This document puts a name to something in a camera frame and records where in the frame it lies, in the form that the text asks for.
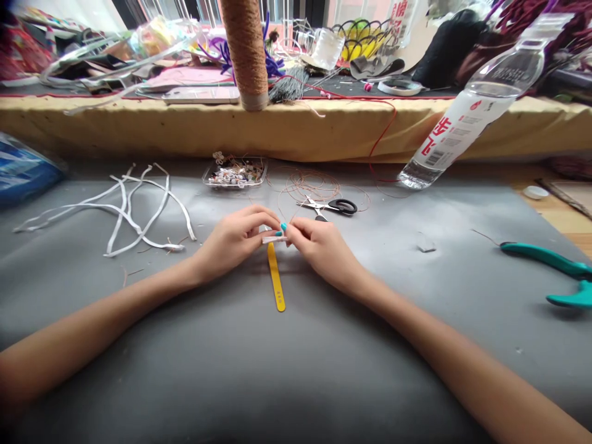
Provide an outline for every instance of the hand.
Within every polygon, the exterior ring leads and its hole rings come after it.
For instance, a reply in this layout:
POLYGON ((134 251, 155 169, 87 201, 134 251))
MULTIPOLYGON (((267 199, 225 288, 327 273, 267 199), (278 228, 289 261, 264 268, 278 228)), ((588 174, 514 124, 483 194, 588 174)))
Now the hand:
POLYGON ((286 236, 325 281, 353 295, 370 277, 331 222, 295 218, 286 236))
POLYGON ((252 205, 228 215, 214 227, 210 237, 190 259, 199 274, 199 282, 216 279, 242 263, 261 246, 265 236, 281 230, 278 216, 261 205, 252 205), (274 231, 259 232, 268 225, 274 231))

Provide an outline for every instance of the yellow popsicle stick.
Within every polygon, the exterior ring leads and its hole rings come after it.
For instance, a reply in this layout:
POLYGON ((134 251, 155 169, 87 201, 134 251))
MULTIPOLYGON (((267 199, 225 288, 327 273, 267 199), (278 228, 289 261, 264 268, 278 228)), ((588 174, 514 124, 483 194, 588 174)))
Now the yellow popsicle stick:
POLYGON ((269 270, 271 271, 271 282, 273 282, 273 294, 276 297, 277 310, 282 312, 286 309, 282 282, 279 280, 278 259, 273 244, 267 245, 267 259, 269 259, 269 270))

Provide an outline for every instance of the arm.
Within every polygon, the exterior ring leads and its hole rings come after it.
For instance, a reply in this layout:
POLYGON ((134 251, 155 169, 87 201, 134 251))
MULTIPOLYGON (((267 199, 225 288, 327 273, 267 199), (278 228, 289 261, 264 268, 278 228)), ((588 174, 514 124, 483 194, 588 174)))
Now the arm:
POLYGON ((332 224, 297 218, 287 237, 327 282, 391 324, 500 444, 576 444, 592 435, 475 343, 366 271, 332 224))
POLYGON ((14 413, 68 379, 124 331, 174 296, 221 276, 250 256, 278 217, 259 205, 229 215, 197 253, 33 333, 0 353, 0 400, 14 413))

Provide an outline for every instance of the red wire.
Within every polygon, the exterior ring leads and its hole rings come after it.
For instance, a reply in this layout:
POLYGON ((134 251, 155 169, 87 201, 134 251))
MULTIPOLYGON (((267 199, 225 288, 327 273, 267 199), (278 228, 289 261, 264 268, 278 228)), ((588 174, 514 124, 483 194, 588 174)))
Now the red wire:
POLYGON ((288 74, 281 76, 280 78, 278 78, 271 85, 272 86, 275 85, 277 82, 279 82, 280 80, 282 80, 284 77, 292 78, 292 79, 294 79, 296 81, 299 81, 304 86, 307 86, 309 88, 316 89, 317 91, 321 91, 321 92, 326 93, 326 94, 330 94, 331 97, 332 96, 335 96, 338 99, 361 100, 361 101, 366 101, 366 102, 377 102, 377 103, 381 103, 381 104, 387 104, 388 106, 390 106, 393 109, 393 117, 388 121, 387 126, 384 128, 384 130, 383 130, 382 134, 380 135, 380 137, 376 140, 376 142, 374 142, 374 145, 372 145, 372 149, 370 150, 370 154, 368 154, 368 166, 370 167, 370 171, 372 172, 372 175, 374 176, 374 179, 377 180, 378 182, 389 182, 389 183, 399 182, 399 180, 397 180, 397 179, 379 179, 377 177, 377 175, 376 175, 376 172, 374 171, 374 168, 372 167, 372 162, 370 162, 370 158, 372 157, 372 154, 374 153, 374 150, 378 146, 378 143, 380 143, 380 141, 382 140, 382 138, 384 137, 384 135, 386 134, 386 132, 389 130, 390 125, 392 125, 392 123, 395 121, 395 119, 397 117, 397 108, 395 108, 395 106, 392 103, 386 102, 383 99, 370 99, 368 97, 363 97, 363 96, 342 96, 341 94, 337 94, 336 92, 326 91, 323 88, 319 88, 317 86, 313 86, 313 85, 310 85, 308 83, 305 83, 302 80, 297 79, 296 77, 291 76, 291 75, 288 75, 288 74))

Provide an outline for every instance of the red fabric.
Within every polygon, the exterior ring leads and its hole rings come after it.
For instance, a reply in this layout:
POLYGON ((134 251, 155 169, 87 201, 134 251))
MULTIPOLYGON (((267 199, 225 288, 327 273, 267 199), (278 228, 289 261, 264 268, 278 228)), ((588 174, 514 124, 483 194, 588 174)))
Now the red fabric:
POLYGON ((0 44, 0 80, 16 80, 40 73, 52 62, 52 54, 31 37, 20 22, 5 25, 0 44))

